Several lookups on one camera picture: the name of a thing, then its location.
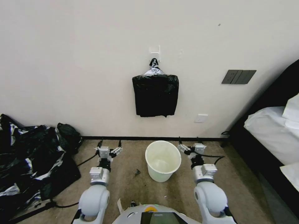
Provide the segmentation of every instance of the white bucket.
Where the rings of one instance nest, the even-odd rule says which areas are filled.
[[[155,141],[145,151],[145,160],[150,177],[165,182],[181,165],[181,153],[170,142]]]

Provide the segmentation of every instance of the robot screen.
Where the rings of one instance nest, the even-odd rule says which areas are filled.
[[[187,224],[174,212],[143,212],[140,224]]]

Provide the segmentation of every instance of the floor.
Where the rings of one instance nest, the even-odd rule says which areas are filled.
[[[130,206],[131,200],[137,203],[153,203],[172,207],[192,219],[201,221],[201,215],[193,196],[195,184],[190,168],[191,161],[182,154],[180,168],[164,183],[155,182],[147,172],[145,149],[152,141],[122,141],[123,151],[111,164],[110,202],[106,209],[104,222],[111,224],[119,215],[117,200],[120,198],[123,208]],[[74,156],[76,163],[80,163],[94,154],[94,147],[98,140],[86,140],[79,153]],[[117,147],[118,141],[104,140],[103,146]],[[249,170],[233,147],[222,149],[219,142],[204,142],[207,145],[205,154],[225,155],[217,163],[218,172],[215,183],[221,187],[229,201],[229,207],[238,223],[241,224],[274,224],[272,215],[266,202],[262,187],[256,176]],[[81,165],[81,179],[73,183],[55,200],[59,205],[68,205],[77,202],[82,192],[89,187],[89,170],[97,166],[98,158]],[[206,163],[213,163],[214,159],[206,158]],[[141,174],[135,176],[136,169]],[[77,206],[71,208],[51,208],[21,224],[69,224],[71,223]]]

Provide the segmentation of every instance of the gray light switch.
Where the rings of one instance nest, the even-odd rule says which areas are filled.
[[[230,84],[236,76],[237,72],[238,70],[228,70],[222,81],[222,84]]]
[[[249,70],[248,74],[246,75],[245,79],[243,79],[243,83],[242,84],[247,84],[249,82],[249,80],[253,77],[253,75],[255,74],[256,70]]]
[[[236,84],[247,84],[255,72],[256,70],[243,70]]]
[[[238,78],[240,77],[241,73],[242,73],[243,70],[238,70],[234,79],[231,81],[231,84],[236,84]]]

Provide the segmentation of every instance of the wall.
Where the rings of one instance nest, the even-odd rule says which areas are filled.
[[[220,137],[299,58],[295,0],[0,0],[0,112],[24,125],[69,123],[86,136]],[[179,77],[176,113],[141,118],[131,78]],[[228,69],[256,69],[222,85]],[[205,123],[194,123],[198,113]]]

